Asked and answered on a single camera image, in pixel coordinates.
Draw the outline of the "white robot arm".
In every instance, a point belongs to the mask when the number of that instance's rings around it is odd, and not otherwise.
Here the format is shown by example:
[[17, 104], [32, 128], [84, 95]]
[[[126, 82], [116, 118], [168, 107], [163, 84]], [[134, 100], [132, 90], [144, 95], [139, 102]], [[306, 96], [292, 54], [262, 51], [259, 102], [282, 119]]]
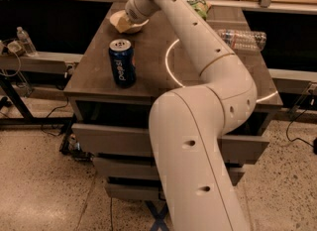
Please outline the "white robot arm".
[[256, 84], [239, 57], [185, 0], [129, 0], [119, 31], [163, 11], [202, 79], [153, 104], [149, 130], [174, 231], [250, 231], [218, 140], [245, 123]]

